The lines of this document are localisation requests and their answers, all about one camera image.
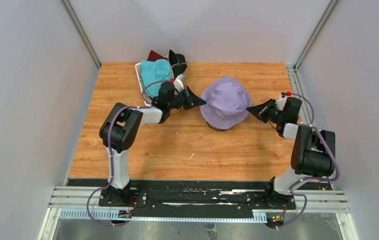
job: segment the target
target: wooden table surface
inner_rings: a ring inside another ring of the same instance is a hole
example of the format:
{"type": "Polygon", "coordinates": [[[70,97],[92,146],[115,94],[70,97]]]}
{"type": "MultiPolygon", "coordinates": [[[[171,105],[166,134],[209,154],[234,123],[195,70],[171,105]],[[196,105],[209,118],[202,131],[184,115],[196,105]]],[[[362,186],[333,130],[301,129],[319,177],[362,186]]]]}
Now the wooden table surface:
{"type": "MultiPolygon", "coordinates": [[[[134,62],[102,64],[69,177],[108,177],[109,161],[99,130],[115,103],[143,105],[134,66],[134,62]]],[[[283,63],[191,62],[184,74],[184,84],[197,96],[218,78],[234,77],[250,93],[253,106],[291,91],[283,63]]],[[[279,137],[269,124],[251,114],[221,132],[206,125],[199,108],[182,109],[163,124],[140,126],[129,150],[129,175],[138,179],[269,180],[290,166],[292,150],[292,141],[279,137]]]]}

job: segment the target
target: dark red cloth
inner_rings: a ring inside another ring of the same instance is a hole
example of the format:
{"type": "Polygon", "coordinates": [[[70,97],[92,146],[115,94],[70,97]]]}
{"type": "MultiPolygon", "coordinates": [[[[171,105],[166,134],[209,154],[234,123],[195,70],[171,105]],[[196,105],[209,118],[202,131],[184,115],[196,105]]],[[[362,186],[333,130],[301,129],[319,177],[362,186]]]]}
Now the dark red cloth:
{"type": "Polygon", "coordinates": [[[147,58],[147,61],[150,61],[150,62],[155,62],[159,59],[166,59],[166,57],[163,57],[162,55],[158,54],[157,52],[151,50],[149,55],[148,55],[148,58],[147,58]]]}

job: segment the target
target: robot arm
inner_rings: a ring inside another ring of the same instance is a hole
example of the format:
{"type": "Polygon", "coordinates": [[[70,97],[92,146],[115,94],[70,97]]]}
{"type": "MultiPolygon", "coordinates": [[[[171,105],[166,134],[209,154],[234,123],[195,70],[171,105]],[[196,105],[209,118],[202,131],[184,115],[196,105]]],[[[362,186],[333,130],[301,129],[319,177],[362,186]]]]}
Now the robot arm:
{"type": "Polygon", "coordinates": [[[172,82],[163,82],[158,96],[152,100],[152,106],[129,106],[126,108],[127,106],[123,103],[114,105],[100,128],[99,136],[102,138],[109,158],[113,158],[112,164],[109,164],[108,181],[111,182],[111,185],[107,190],[119,203],[128,199],[130,182],[128,174],[129,148],[135,141],[140,125],[161,124],[169,118],[171,109],[184,108],[190,110],[204,104],[206,102],[197,97],[189,87],[184,86],[178,90],[172,82]],[[123,108],[126,109],[114,120],[115,115],[123,108]],[[110,145],[113,156],[110,156],[108,135],[112,124],[110,145]]]}
{"type": "MultiPolygon", "coordinates": [[[[263,199],[270,208],[286,204],[292,197],[291,188],[296,190],[309,182],[302,181],[303,178],[329,177],[335,169],[316,132],[308,125],[297,123],[301,105],[300,99],[286,97],[283,92],[279,100],[270,99],[263,104],[247,108],[260,121],[275,123],[279,136],[294,141],[291,167],[283,174],[273,177],[265,191],[263,199]]],[[[335,156],[335,133],[322,130],[320,134],[335,156]]]]}

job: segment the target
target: teal cloth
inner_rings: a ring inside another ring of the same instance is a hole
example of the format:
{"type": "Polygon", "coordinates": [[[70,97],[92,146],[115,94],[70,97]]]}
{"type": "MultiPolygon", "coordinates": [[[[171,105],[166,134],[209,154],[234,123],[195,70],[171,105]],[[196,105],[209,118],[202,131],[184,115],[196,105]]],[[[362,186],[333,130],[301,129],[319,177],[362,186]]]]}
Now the teal cloth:
{"type": "MultiPolygon", "coordinates": [[[[157,61],[141,61],[141,76],[142,83],[148,86],[151,83],[162,80],[170,80],[173,78],[172,68],[166,59],[159,59],[157,61]]],[[[154,98],[159,95],[161,82],[151,85],[145,91],[150,97],[154,98]]]]}

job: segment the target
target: purple bucket hat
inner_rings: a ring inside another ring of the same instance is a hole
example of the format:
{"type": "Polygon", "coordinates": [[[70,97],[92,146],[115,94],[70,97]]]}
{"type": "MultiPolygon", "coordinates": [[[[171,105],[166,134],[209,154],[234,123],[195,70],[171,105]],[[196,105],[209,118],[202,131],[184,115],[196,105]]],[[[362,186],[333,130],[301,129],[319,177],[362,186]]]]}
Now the purple bucket hat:
{"type": "Polygon", "coordinates": [[[227,130],[242,122],[252,105],[252,98],[241,83],[229,76],[224,76],[210,84],[201,98],[207,104],[200,107],[206,122],[218,129],[227,130]]]}

